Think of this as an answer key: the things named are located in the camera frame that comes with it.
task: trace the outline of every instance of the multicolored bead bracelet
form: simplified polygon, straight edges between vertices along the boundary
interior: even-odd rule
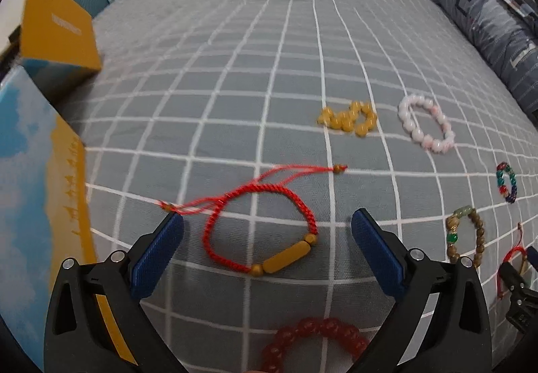
[[[455,264],[459,259],[459,253],[456,249],[456,241],[458,241],[458,226],[459,219],[464,216],[468,216],[476,228],[476,253],[473,258],[474,268],[480,267],[482,263],[482,253],[484,253],[484,222],[480,219],[480,216],[476,212],[476,209],[469,206],[463,206],[454,211],[454,213],[447,218],[447,255],[450,262]]]
[[[508,173],[510,177],[510,183],[512,184],[510,193],[508,193],[508,188],[504,184],[504,178],[502,177],[504,173]],[[515,202],[515,198],[517,197],[517,181],[514,170],[512,170],[508,162],[501,162],[497,165],[497,186],[499,187],[499,192],[508,203]]]
[[[368,340],[353,325],[343,323],[336,318],[317,319],[308,317],[297,323],[297,326],[286,326],[279,329],[271,344],[262,351],[263,364],[260,371],[266,373],[282,373],[282,359],[297,337],[321,335],[335,339],[342,348],[351,354],[353,361],[359,359],[368,346]]]
[[[424,135],[419,125],[411,119],[411,106],[420,106],[429,111],[445,134],[445,139],[439,140],[434,139],[431,135]],[[433,153],[446,153],[454,147],[455,134],[452,131],[452,126],[445,114],[441,112],[440,107],[435,105],[431,98],[415,94],[404,97],[398,106],[398,118],[402,121],[404,130],[411,134],[413,141],[421,144],[423,148],[431,150]]]

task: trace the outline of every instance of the blue gripper pad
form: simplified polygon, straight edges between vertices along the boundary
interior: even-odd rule
[[[396,302],[400,301],[406,291],[403,285],[405,277],[404,255],[397,257],[385,239],[391,240],[391,245],[399,249],[400,252],[407,252],[407,249],[393,233],[382,231],[364,208],[356,210],[353,214],[351,233],[370,268],[372,268],[383,292],[394,297]]]
[[[162,224],[131,270],[131,297],[135,300],[149,297],[153,293],[157,282],[183,239],[184,226],[181,215],[173,213],[167,216]]]
[[[533,246],[527,247],[527,259],[534,269],[538,271],[538,251]]]

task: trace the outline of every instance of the red cord end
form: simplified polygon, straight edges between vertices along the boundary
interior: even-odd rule
[[[160,201],[159,206],[161,207],[161,209],[168,212],[173,212],[176,209],[174,205],[172,205],[171,203],[167,203],[165,201]]]
[[[343,173],[343,172],[346,170],[347,167],[348,167],[347,165],[334,164],[334,166],[333,166],[333,173],[334,173],[334,174],[340,174],[340,173]]]

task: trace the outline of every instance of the yellow box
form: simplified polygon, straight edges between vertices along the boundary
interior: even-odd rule
[[[73,0],[26,0],[21,66],[49,101],[101,70],[91,16]]]

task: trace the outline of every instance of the braided red cord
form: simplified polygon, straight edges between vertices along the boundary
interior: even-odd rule
[[[217,254],[213,250],[213,247],[211,246],[211,242],[210,242],[211,233],[215,227],[215,223],[217,222],[217,219],[219,218],[220,213],[225,208],[225,206],[231,200],[236,199],[237,197],[242,196],[243,194],[246,194],[246,193],[270,192],[270,193],[276,193],[276,194],[283,194],[295,204],[297,209],[305,217],[307,225],[308,225],[308,232],[310,232],[311,234],[317,235],[316,218],[314,217],[313,212],[301,200],[301,198],[297,194],[295,194],[289,188],[286,188],[284,185],[304,175],[309,175],[313,173],[323,173],[323,172],[341,173],[346,168],[347,168],[346,165],[335,165],[334,167],[321,167],[317,165],[281,165],[269,171],[266,171],[265,173],[254,178],[250,182],[244,185],[241,185],[232,191],[224,193],[222,196],[203,197],[201,199],[196,199],[188,203],[185,203],[184,205],[172,205],[170,203],[160,201],[159,205],[164,210],[177,212],[177,214],[180,214],[180,215],[200,214],[201,212],[205,210],[213,209],[213,212],[209,215],[208,220],[205,222],[204,233],[202,236],[202,244],[205,249],[205,252],[208,254],[208,256],[211,259],[213,259],[215,262],[219,263],[220,265],[224,265],[233,271],[238,271],[241,273],[248,273],[251,270],[250,267],[246,265],[238,264],[237,262],[234,262],[231,259],[227,259]],[[285,171],[285,170],[302,170],[302,171],[294,173],[288,178],[283,179],[282,181],[278,183],[260,183],[261,180],[279,171]]]
[[[508,262],[512,260],[513,256],[517,252],[520,252],[521,255],[523,255],[523,258],[527,257],[527,251],[525,250],[525,247],[523,247],[522,245],[523,244],[523,225],[521,223],[517,224],[517,230],[519,232],[519,241],[514,247],[512,247],[508,251],[505,257],[502,259],[503,262]],[[504,293],[502,292],[502,287],[501,287],[501,278],[499,276],[499,271],[497,271],[497,297],[499,299],[502,299],[502,297],[504,297]]]

